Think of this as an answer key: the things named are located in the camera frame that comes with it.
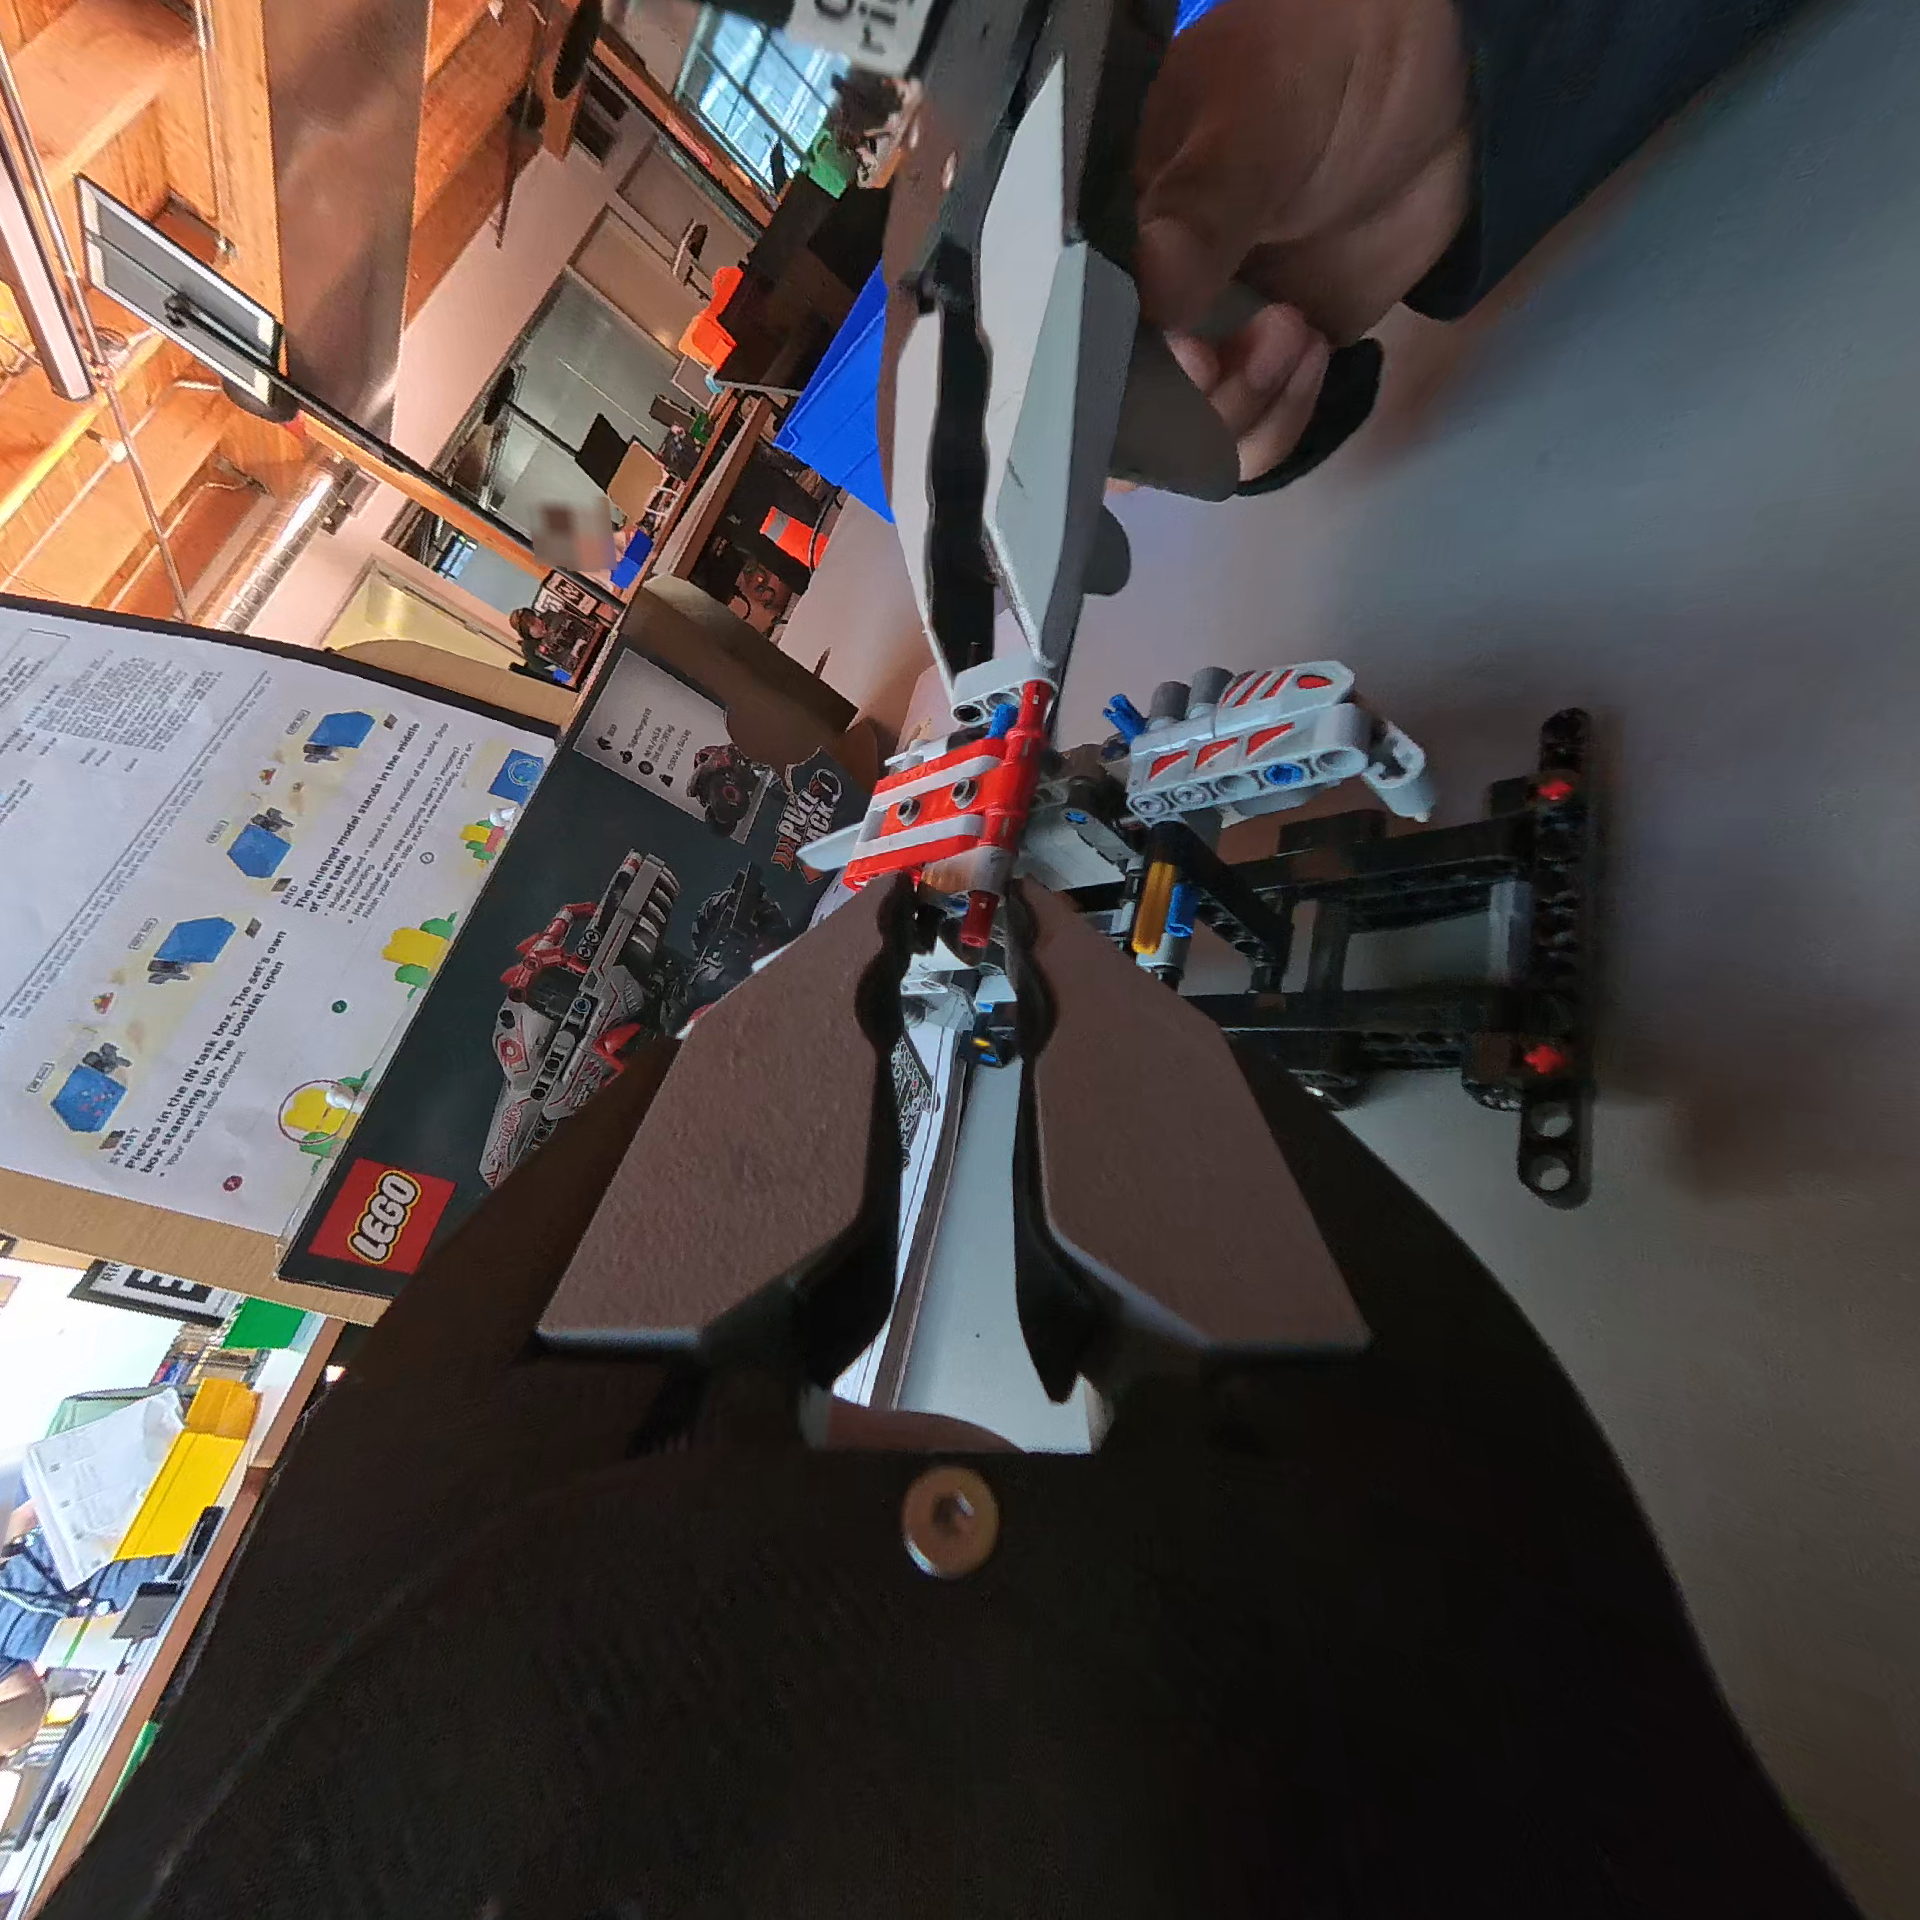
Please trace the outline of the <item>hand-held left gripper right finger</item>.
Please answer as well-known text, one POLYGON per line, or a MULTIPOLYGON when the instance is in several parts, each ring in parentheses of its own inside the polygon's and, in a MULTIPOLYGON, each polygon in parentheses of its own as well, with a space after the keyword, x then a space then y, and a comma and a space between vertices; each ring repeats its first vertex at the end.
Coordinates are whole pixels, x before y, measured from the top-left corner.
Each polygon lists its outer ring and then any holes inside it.
POLYGON ((1367 1349, 1220 1028, 1042 884, 1007 898, 1014 1302, 1051 1402, 1367 1349))

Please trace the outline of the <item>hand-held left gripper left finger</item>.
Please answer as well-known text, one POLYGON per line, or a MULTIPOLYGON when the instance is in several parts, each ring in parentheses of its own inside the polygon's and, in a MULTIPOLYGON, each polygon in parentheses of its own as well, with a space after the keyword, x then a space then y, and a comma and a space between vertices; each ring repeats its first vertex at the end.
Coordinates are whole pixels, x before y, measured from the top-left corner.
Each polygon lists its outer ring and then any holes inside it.
POLYGON ((545 1309, 549 1350, 829 1392, 875 1342, 915 902, 867 887, 698 1016, 545 1309))

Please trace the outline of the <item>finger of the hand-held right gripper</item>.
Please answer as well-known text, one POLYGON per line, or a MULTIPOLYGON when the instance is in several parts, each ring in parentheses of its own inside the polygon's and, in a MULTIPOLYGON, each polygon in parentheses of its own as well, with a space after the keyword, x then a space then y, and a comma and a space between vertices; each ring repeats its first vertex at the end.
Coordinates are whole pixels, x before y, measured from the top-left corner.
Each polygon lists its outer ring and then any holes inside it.
POLYGON ((1126 130, 1103 55, 1050 55, 999 156, 975 246, 989 356, 980 530, 1029 653, 1066 675, 1135 339, 1130 271, 1093 238, 1098 139, 1126 130))
POLYGON ((893 367, 890 490, 922 627, 945 684, 956 687, 991 656, 989 352, 963 283, 929 280, 924 292, 893 367))

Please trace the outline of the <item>partly built lego truck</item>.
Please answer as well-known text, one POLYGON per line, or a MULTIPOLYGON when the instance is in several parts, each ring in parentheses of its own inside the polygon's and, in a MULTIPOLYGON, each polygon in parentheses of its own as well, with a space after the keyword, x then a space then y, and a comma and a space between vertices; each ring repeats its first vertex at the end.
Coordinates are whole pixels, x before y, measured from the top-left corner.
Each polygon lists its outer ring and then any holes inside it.
POLYGON ((1059 751, 1053 690, 887 760, 852 827, 803 850, 847 888, 907 878, 932 938, 1005 970, 1014 876, 1067 896, 1140 971, 1183 982, 1193 932, 1251 970, 1198 1011, 1326 1109, 1386 1072, 1454 1072, 1518 1124, 1519 1187, 1593 1192, 1593 720, 1553 711, 1524 776, 1435 824, 1423 747, 1339 661, 1115 695, 1108 739, 1059 751))

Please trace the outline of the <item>person's right forearm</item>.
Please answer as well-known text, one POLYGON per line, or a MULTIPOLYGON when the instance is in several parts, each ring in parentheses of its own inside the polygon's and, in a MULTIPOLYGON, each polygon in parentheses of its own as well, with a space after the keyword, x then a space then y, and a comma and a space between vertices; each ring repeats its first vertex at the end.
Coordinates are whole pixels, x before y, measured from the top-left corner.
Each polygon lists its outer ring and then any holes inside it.
POLYGON ((1469 64, 1468 208, 1406 295, 1460 320, 1700 88, 1802 3, 1458 3, 1469 64))

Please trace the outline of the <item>lego instruction booklet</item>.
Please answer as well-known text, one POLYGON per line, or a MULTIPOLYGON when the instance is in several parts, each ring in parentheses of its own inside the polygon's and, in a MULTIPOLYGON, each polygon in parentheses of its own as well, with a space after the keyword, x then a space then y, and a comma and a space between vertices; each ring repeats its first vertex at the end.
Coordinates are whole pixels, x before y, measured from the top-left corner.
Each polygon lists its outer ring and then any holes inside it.
POLYGON ((903 980, 903 1040, 893 1054, 901 1207, 897 1290, 883 1331, 839 1376, 836 1398, 897 1408, 945 1222, 973 1062, 971 1034, 980 971, 922 958, 903 980))

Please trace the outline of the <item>dark lego set box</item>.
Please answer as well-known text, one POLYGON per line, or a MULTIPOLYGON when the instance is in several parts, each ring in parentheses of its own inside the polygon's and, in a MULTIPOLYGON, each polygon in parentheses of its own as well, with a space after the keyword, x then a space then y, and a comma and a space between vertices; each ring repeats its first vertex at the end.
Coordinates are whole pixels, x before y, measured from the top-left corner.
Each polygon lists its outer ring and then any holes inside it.
POLYGON ((797 938, 879 776, 852 703, 690 582, 638 587, 421 1013, 282 1252, 385 1302, 658 1040, 797 938))

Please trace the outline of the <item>person's right hand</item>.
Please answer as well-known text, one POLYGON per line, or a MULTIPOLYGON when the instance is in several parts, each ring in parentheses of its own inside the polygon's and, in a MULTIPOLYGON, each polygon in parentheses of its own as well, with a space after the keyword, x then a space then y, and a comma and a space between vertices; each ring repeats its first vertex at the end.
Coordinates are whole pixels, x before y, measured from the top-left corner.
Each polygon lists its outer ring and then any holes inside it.
POLYGON ((1225 3, 1178 32, 1135 143, 1135 286, 1255 482, 1338 348, 1449 251, 1473 196, 1449 3, 1225 3))

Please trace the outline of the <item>blue plastic bin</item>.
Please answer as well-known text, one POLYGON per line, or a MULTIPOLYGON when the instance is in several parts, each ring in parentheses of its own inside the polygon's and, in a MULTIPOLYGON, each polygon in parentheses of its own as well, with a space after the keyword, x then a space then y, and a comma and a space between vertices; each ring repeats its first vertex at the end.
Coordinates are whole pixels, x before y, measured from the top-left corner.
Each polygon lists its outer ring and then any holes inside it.
POLYGON ((819 474, 833 490, 858 499, 883 522, 893 519, 877 428, 887 300, 890 283, 877 268, 774 435, 785 455, 819 474))

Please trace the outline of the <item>paned window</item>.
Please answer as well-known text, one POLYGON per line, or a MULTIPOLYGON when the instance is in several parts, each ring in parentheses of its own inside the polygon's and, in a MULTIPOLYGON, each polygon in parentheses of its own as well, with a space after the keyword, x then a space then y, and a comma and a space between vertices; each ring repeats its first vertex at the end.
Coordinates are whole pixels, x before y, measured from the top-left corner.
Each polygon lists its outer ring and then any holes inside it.
POLYGON ((766 174, 774 148, 790 159, 811 148, 847 71, 842 55, 707 6, 681 61, 676 99, 741 165, 766 174))

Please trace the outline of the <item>black white marker sign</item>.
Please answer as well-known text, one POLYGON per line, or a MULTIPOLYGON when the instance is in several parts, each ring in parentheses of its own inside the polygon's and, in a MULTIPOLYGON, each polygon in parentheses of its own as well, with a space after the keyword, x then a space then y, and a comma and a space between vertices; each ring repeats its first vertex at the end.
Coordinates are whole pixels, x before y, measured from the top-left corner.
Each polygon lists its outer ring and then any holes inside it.
POLYGON ((98 1259, 87 1263, 68 1299, 82 1306, 145 1312, 218 1331, 234 1319, 246 1295, 132 1263, 98 1259))

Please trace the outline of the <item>yellow plastic bin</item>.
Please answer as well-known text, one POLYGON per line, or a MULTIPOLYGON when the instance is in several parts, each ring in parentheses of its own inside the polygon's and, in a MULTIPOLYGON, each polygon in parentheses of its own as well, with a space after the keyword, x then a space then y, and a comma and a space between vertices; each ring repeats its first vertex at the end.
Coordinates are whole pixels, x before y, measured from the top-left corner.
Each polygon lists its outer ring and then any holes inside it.
POLYGON ((186 1408, 180 1434, 167 1448, 114 1562, 174 1559, 209 1508, 220 1504, 255 1424, 258 1394, 230 1378, 204 1381, 186 1408))

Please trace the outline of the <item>hanging rectangular light fixture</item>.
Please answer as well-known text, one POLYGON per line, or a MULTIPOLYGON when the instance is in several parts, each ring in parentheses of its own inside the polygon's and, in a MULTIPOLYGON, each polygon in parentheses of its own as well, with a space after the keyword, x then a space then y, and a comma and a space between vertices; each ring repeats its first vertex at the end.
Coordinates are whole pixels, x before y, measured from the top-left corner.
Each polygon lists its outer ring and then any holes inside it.
POLYGON ((282 386, 282 323, 158 226, 90 179, 77 179, 87 283, 154 325, 258 419, 285 421, 298 405, 282 386))

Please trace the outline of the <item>blue cloth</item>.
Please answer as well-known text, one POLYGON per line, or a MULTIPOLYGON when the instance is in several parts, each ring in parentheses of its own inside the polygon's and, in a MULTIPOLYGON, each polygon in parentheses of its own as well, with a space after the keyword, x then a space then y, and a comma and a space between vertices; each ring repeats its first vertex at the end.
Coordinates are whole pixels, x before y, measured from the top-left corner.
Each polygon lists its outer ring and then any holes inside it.
POLYGON ((67 1619, 124 1608, 158 1565, 149 1559, 111 1562, 68 1590, 57 1583, 52 1565, 22 1544, 2 1564, 2 1666, 35 1663, 67 1619))

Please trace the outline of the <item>silver ventilation duct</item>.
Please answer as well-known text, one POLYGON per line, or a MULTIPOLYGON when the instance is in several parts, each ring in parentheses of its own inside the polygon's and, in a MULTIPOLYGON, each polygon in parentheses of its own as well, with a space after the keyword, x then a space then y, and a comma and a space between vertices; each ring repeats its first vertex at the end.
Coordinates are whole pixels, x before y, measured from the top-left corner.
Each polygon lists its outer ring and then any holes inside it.
POLYGON ((324 459, 301 474, 294 493, 261 510, 237 535, 230 562, 213 580, 198 624, 250 634, 306 548, 335 535, 372 492, 372 475, 324 459))

